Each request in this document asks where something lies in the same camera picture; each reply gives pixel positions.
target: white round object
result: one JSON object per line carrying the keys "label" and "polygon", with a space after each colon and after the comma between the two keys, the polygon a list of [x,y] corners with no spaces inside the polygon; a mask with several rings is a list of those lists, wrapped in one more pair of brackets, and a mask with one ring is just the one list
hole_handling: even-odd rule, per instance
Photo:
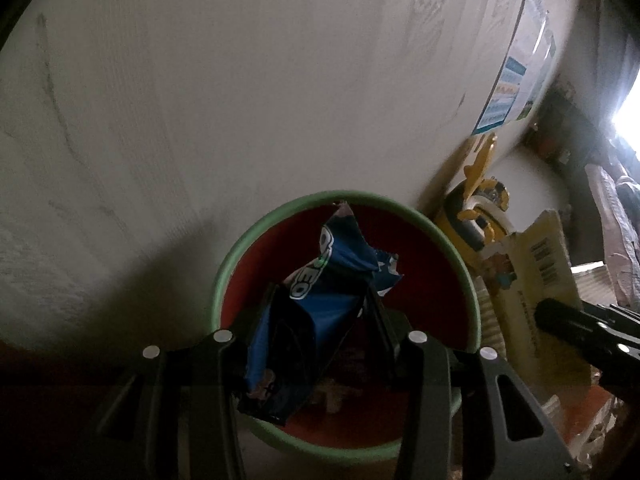
{"label": "white round object", "polygon": [[483,346],[480,349],[480,356],[484,359],[487,359],[488,361],[493,361],[498,357],[498,352],[496,352],[495,349],[491,348],[490,346]]}
{"label": "white round object", "polygon": [[216,343],[227,343],[229,341],[231,341],[231,338],[233,337],[233,333],[231,332],[231,330],[218,330],[217,332],[214,333],[213,335],[213,339]]}
{"label": "white round object", "polygon": [[420,330],[412,330],[409,332],[409,341],[416,344],[426,343],[427,335]]}
{"label": "white round object", "polygon": [[156,345],[149,345],[142,351],[142,357],[145,359],[155,359],[160,355],[160,349]]}

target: bright window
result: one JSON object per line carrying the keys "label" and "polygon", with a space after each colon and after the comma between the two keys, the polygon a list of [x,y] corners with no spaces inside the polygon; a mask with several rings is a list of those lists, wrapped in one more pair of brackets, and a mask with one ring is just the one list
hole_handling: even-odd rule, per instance
{"label": "bright window", "polygon": [[613,116],[613,124],[618,135],[624,137],[640,159],[640,76],[636,76],[625,102]]}

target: green rim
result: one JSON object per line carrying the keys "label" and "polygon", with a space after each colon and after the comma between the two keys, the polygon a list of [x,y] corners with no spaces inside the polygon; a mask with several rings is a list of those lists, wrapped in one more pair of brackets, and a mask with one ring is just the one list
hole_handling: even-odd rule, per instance
{"label": "green rim", "polygon": [[[466,299],[466,310],[469,316],[469,334],[466,350],[468,352],[475,352],[478,350],[478,347],[480,346],[480,311],[478,307],[478,298],[476,298],[476,291],[473,288],[471,276],[466,269],[466,265],[449,239],[436,227],[435,224],[433,224],[433,222],[431,222],[431,220],[417,212],[415,209],[401,205],[385,196],[354,190],[322,191],[320,193],[297,198],[291,202],[283,204],[277,209],[274,209],[251,226],[234,244],[218,269],[213,289],[213,305],[211,309],[212,330],[217,330],[220,327],[220,315],[222,312],[222,303],[225,297],[227,285],[231,280],[231,276],[233,275],[240,258],[242,258],[249,247],[251,247],[251,245],[271,227],[279,224],[290,216],[307,209],[312,209],[320,205],[331,204],[340,200],[346,200],[347,202],[356,205],[375,206],[395,213],[400,218],[410,222],[429,235],[431,240],[436,243],[438,248],[446,256],[460,280],[460,285],[463,287],[463,293]],[[459,410],[460,403],[462,402],[459,390],[454,390],[452,397],[451,415]],[[398,456],[398,452],[400,450],[400,440],[387,442],[380,446],[361,449],[316,446],[315,444],[310,444],[304,440],[293,437],[268,422],[263,422],[250,417],[248,417],[248,421],[254,434],[265,443],[270,444],[270,446],[282,450],[293,450],[303,452],[305,454],[311,454],[316,458],[321,458],[322,460],[334,463],[347,465],[361,462],[375,462],[377,460],[388,460]]]}

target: blue plastic wrapper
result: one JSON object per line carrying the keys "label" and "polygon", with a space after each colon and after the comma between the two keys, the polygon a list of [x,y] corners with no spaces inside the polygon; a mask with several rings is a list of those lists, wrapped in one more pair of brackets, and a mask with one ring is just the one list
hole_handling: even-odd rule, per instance
{"label": "blue plastic wrapper", "polygon": [[346,202],[322,227],[319,256],[290,275],[263,309],[248,348],[238,410],[284,425],[313,391],[360,312],[401,278],[398,257],[367,244]]}

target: trash bin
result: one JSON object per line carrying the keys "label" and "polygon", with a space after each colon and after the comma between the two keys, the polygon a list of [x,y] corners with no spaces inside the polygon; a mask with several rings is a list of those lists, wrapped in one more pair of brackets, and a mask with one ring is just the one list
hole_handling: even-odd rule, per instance
{"label": "trash bin", "polygon": [[[346,200],[365,240],[399,256],[402,280],[383,298],[414,329],[444,344],[475,351],[480,342],[478,301],[455,248],[425,216],[389,198],[359,191],[324,191],[286,203],[256,222],[226,256],[214,285],[211,328],[228,328],[238,312],[255,307],[269,283],[279,283],[318,255],[318,233]],[[454,391],[452,414],[460,407]],[[398,455],[408,395],[372,384],[357,400],[328,415],[302,409],[284,428],[250,419],[252,431],[277,449],[350,464]]]}

